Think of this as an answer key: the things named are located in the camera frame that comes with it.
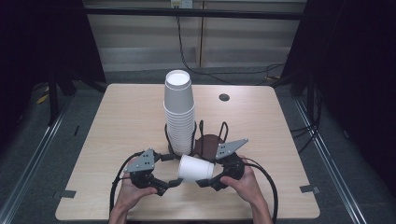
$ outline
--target wooden table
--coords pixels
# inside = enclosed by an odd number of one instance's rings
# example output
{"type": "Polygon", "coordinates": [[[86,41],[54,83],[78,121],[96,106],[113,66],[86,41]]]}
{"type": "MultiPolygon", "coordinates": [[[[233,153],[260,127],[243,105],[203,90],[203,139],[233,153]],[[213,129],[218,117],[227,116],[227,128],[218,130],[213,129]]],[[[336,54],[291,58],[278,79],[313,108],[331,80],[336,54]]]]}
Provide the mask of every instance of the wooden table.
{"type": "MultiPolygon", "coordinates": [[[[204,120],[205,133],[219,134],[221,123],[226,121],[230,129],[227,142],[248,138],[237,154],[257,161],[274,179],[279,197],[278,218],[317,217],[314,194],[300,190],[309,182],[274,90],[204,85],[193,85],[192,90],[195,120],[204,120]],[[230,100],[221,101],[222,93],[228,94],[230,100]]],[[[125,159],[149,147],[162,154],[168,152],[163,131],[163,93],[164,85],[112,84],[107,88],[66,187],[77,193],[73,199],[62,198],[56,211],[58,219],[108,219],[111,182],[125,159]]],[[[178,163],[158,161],[153,173],[161,180],[176,179],[178,163]]],[[[221,170],[216,166],[215,173],[221,170]]],[[[271,187],[264,175],[258,170],[255,173],[272,213],[271,187]]],[[[150,195],[142,199],[128,218],[238,220],[251,218],[251,211],[231,188],[214,191],[182,183],[162,197],[150,195]]]]}

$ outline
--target white foam cup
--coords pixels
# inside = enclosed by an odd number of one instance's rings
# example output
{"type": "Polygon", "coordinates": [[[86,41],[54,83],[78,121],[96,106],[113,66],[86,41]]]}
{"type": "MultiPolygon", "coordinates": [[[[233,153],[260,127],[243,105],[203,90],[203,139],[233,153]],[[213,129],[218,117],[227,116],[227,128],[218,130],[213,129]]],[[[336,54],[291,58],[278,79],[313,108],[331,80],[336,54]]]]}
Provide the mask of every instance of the white foam cup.
{"type": "Polygon", "coordinates": [[[163,105],[174,114],[184,114],[194,106],[190,75],[174,70],[166,75],[163,105]]]}
{"type": "Polygon", "coordinates": [[[215,164],[191,156],[183,155],[178,166],[178,178],[183,182],[195,182],[201,179],[211,179],[215,164]]]}

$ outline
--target black floor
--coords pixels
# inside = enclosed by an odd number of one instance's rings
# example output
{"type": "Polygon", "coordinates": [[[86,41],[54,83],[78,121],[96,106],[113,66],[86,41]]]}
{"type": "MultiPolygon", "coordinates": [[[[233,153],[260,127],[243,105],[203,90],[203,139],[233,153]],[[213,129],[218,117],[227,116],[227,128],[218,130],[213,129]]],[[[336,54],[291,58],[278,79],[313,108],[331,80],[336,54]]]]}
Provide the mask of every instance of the black floor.
{"type": "MultiPolygon", "coordinates": [[[[206,69],[205,71],[222,72],[228,70],[206,69]]],[[[233,71],[240,72],[247,71],[247,69],[234,69],[233,71]]],[[[158,70],[106,75],[108,83],[163,83],[167,72],[158,70]]],[[[264,81],[263,76],[258,75],[216,75],[216,77],[239,85],[256,85],[264,81]]],[[[229,84],[211,76],[194,75],[192,73],[191,80],[193,84],[229,84]]],[[[262,85],[270,82],[271,80],[268,79],[262,85]]],[[[33,176],[11,223],[62,223],[55,218],[59,199],[53,198],[53,194],[55,191],[65,189],[103,97],[102,93],[84,84],[77,83],[76,85],[78,86],[78,92],[72,97],[71,103],[65,111],[62,124],[50,143],[43,161],[39,164],[38,170],[33,176]]],[[[290,129],[293,130],[304,127],[304,122],[295,104],[296,99],[290,96],[289,88],[290,86],[276,88],[276,95],[286,121],[290,129]]],[[[50,117],[48,100],[41,105],[35,104],[42,91],[44,89],[32,92],[31,102],[19,124],[18,132],[7,147],[7,153],[0,160],[0,202],[2,205],[17,185],[27,163],[34,155],[41,138],[48,129],[47,124],[50,117]]],[[[67,99],[60,94],[61,107],[67,102],[67,99]]],[[[345,138],[342,127],[328,112],[326,105],[322,109],[319,132],[346,184],[359,203],[367,223],[395,223],[395,198],[390,195],[378,175],[361,157],[356,145],[345,138]]],[[[308,133],[296,138],[297,149],[301,149],[308,139],[308,133]]],[[[300,156],[311,185],[318,187],[320,190],[320,193],[316,194],[320,216],[312,220],[280,219],[277,223],[353,223],[322,158],[318,154],[316,146],[310,143],[300,156]]]]}

